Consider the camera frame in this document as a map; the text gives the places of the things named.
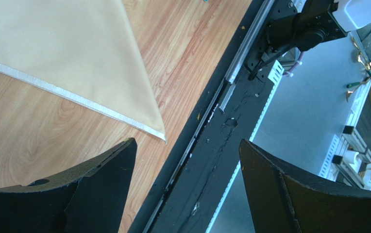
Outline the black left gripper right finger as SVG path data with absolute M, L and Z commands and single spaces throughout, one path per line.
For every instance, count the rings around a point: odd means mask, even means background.
M 247 139 L 239 158 L 257 233 L 371 233 L 371 191 L 312 174 Z

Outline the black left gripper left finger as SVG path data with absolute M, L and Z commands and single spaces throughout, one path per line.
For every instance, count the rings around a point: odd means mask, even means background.
M 0 233 L 116 233 L 137 143 L 106 152 L 30 185 L 0 188 Z

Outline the beige cloth napkin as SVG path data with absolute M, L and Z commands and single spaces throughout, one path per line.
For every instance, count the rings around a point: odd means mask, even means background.
M 120 0 L 0 0 L 0 73 L 166 139 Z

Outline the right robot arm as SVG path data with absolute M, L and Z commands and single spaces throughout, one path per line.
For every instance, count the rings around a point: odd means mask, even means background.
M 278 16 L 261 23 L 257 42 L 245 60 L 250 81 L 293 48 L 305 52 L 371 23 L 371 0 L 307 0 L 301 11 L 292 7 L 286 14 L 278 1 L 273 6 Z

